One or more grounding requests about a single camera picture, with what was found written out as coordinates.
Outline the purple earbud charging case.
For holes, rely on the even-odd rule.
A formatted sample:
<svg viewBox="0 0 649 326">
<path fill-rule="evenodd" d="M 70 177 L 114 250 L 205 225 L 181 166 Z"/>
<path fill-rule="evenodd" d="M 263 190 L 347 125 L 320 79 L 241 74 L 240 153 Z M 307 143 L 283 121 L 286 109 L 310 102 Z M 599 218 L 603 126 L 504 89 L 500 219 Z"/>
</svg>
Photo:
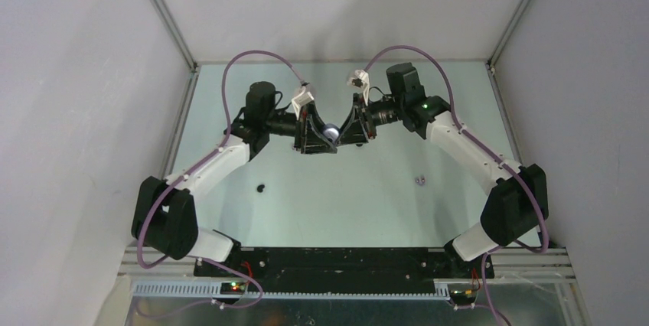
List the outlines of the purple earbud charging case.
<svg viewBox="0 0 649 326">
<path fill-rule="evenodd" d="M 339 128 L 333 123 L 326 123 L 321 129 L 321 134 L 332 143 L 335 143 L 340 137 Z"/>
</svg>

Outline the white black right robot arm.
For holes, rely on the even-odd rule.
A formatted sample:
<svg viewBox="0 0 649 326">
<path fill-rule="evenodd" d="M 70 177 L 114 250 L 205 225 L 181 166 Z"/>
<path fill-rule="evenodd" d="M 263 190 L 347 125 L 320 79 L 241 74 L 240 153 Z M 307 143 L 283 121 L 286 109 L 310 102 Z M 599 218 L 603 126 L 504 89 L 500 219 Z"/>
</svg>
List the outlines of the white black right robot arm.
<svg viewBox="0 0 649 326">
<path fill-rule="evenodd" d="M 478 182 L 488 196 L 476 224 L 445 245 L 445 268 L 463 279 L 475 270 L 475 259 L 519 240 L 541 227 L 549 216 L 546 174 L 538 165 L 523 166 L 479 142 L 440 96 L 428 96 L 411 63 L 386 70 L 390 93 L 371 102 L 370 75 L 355 70 L 348 85 L 359 89 L 351 118 L 375 137 L 377 126 L 403 122 L 410 131 L 438 146 Z"/>
</svg>

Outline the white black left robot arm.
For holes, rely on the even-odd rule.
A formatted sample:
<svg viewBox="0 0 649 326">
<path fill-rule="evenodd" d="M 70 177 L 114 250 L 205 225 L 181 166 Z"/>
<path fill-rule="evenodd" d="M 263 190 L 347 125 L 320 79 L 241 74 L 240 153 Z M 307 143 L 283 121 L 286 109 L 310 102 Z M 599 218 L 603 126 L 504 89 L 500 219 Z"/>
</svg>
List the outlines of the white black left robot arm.
<svg viewBox="0 0 649 326">
<path fill-rule="evenodd" d="M 280 108 L 279 91 L 266 81 L 254 83 L 244 106 L 231 116 L 217 147 L 199 161 L 165 178 L 146 178 L 140 185 L 132 221 L 140 265 L 146 269 L 143 249 L 151 247 L 163 259 L 210 259 L 223 277 L 233 277 L 242 257 L 233 251 L 234 239 L 217 230 L 200 227 L 196 206 L 228 175 L 248 164 L 268 144 L 271 135 L 294 137 L 303 145 L 315 105 L 310 83 L 295 90 L 289 106 Z"/>
</svg>

